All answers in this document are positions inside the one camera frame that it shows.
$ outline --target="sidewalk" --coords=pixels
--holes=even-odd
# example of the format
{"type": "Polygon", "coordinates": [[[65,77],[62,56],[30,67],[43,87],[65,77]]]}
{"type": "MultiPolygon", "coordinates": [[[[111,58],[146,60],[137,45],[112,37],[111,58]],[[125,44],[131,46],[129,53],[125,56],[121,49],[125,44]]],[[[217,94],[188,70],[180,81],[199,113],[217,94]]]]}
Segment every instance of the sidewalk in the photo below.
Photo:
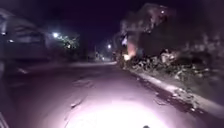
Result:
{"type": "Polygon", "coordinates": [[[224,119],[223,106],[197,94],[185,91],[185,86],[181,82],[172,79],[153,77],[151,74],[144,71],[136,71],[133,69],[129,69],[129,71],[157,87],[172,93],[177,99],[192,104],[194,109],[200,108],[218,118],[224,119]]]}

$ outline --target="street light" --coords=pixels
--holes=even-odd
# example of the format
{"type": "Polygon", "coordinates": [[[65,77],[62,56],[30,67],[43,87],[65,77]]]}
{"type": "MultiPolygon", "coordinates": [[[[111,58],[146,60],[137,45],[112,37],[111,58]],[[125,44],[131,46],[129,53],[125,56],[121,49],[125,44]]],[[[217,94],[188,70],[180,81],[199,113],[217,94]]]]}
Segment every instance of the street light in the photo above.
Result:
{"type": "Polygon", "coordinates": [[[108,48],[108,49],[111,49],[111,44],[108,44],[108,45],[107,45],[107,48],[108,48]]]}
{"type": "Polygon", "coordinates": [[[59,33],[57,33],[57,32],[54,32],[52,35],[53,35],[54,38],[58,38],[59,37],[59,33]]]}

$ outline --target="light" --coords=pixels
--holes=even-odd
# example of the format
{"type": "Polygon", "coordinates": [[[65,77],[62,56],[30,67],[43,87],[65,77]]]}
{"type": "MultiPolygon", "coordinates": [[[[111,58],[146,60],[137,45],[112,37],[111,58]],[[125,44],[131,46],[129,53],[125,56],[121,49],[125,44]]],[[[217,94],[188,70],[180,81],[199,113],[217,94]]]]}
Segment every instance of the light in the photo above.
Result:
{"type": "Polygon", "coordinates": [[[6,33],[5,33],[5,32],[2,32],[1,34],[2,34],[2,35],[6,35],[6,33]]]}
{"type": "Polygon", "coordinates": [[[59,37],[59,33],[56,33],[56,32],[54,32],[52,35],[53,35],[54,38],[58,38],[59,37]]]}
{"type": "Polygon", "coordinates": [[[9,40],[9,42],[11,42],[11,43],[12,43],[12,42],[14,42],[14,41],[13,41],[13,40],[9,40]]]}
{"type": "Polygon", "coordinates": [[[113,102],[73,113],[65,128],[167,128],[148,108],[132,102],[113,102]]]}
{"type": "Polygon", "coordinates": [[[108,44],[108,45],[107,45],[107,48],[108,48],[108,49],[111,49],[111,44],[108,44]]]}
{"type": "Polygon", "coordinates": [[[129,55],[127,55],[127,54],[124,54],[123,56],[124,56],[124,60],[125,60],[125,61],[128,61],[128,60],[131,59],[131,57],[130,57],[129,55]]]}

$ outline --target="asphalt road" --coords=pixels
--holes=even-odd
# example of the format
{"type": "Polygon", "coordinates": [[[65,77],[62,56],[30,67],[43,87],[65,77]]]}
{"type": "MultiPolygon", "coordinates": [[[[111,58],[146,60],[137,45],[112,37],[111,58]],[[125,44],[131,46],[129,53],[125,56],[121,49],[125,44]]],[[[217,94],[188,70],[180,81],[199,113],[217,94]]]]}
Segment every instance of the asphalt road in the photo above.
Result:
{"type": "Polygon", "coordinates": [[[177,109],[159,96],[165,92],[116,66],[58,68],[6,81],[23,128],[211,126],[203,116],[177,109]]]}

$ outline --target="dark sky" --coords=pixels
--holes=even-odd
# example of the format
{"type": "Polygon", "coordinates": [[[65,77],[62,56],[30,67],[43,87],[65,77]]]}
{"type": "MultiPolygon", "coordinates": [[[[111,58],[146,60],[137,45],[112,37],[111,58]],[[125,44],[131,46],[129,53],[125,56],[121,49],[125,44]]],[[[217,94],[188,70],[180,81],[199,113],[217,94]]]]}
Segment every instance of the dark sky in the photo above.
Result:
{"type": "Polygon", "coordinates": [[[77,31],[100,41],[119,31],[121,19],[144,3],[158,3],[192,15],[197,0],[20,0],[21,14],[39,26],[77,31]]]}

